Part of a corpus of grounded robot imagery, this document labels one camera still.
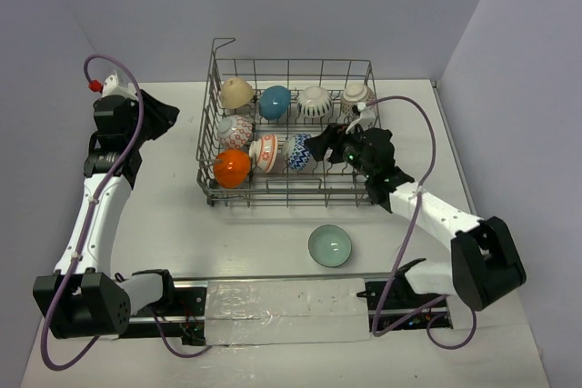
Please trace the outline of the white bowl orange rim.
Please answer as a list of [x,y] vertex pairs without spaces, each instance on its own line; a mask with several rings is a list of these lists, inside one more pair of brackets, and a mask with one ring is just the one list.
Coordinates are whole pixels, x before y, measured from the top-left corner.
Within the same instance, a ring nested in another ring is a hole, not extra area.
[[330,93],[321,86],[309,86],[297,97],[298,112],[307,118],[319,118],[328,114],[333,108]]

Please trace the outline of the orange geometric pattern bowl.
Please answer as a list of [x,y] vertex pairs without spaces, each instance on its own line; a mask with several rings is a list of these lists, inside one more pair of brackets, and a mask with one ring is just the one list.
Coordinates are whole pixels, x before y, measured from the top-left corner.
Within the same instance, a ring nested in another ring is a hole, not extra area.
[[311,137],[311,134],[293,134],[287,138],[282,146],[282,154],[289,170],[300,172],[306,168],[311,153],[306,147],[305,141]]

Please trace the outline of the orange floral pattern bowl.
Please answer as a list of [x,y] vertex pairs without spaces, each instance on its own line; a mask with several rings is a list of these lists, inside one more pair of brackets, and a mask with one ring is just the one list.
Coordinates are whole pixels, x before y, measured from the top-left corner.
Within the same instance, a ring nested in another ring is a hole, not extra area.
[[253,141],[249,146],[249,157],[256,167],[265,173],[273,169],[278,152],[278,136],[265,134]]

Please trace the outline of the blue white patterned bowl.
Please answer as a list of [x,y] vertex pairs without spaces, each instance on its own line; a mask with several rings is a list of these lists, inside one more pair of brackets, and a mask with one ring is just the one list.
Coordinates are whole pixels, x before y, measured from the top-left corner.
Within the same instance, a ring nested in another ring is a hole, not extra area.
[[253,134],[252,123],[242,115],[232,114],[223,118],[216,127],[217,137],[225,149],[242,149]]

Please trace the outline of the tan bowl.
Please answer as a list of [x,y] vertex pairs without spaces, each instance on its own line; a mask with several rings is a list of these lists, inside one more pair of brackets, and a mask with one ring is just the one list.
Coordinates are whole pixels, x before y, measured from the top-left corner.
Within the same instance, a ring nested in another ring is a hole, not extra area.
[[254,88],[241,77],[231,77],[224,81],[221,88],[221,104],[234,110],[248,104],[255,96]]

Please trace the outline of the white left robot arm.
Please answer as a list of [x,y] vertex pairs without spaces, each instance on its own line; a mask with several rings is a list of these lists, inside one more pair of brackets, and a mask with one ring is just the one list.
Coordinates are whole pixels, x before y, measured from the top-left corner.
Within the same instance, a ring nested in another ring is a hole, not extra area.
[[147,92],[110,94],[94,104],[83,174],[82,206],[74,231],[52,274],[35,279],[33,296],[58,339],[123,334],[133,314],[150,307],[171,312],[177,290],[167,270],[145,270],[120,284],[110,275],[121,214],[142,163],[140,147],[165,134],[178,108]]

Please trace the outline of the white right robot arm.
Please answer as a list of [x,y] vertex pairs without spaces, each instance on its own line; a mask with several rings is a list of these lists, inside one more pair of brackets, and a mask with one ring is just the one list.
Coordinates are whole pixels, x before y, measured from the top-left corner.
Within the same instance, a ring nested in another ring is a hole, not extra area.
[[427,192],[396,165],[391,138],[387,129],[331,124],[305,145],[316,161],[351,165],[366,178],[373,204],[406,218],[448,251],[444,263],[407,264],[397,274],[397,301],[414,307],[427,294],[447,294],[480,312],[523,285],[527,273],[507,224],[465,213]]

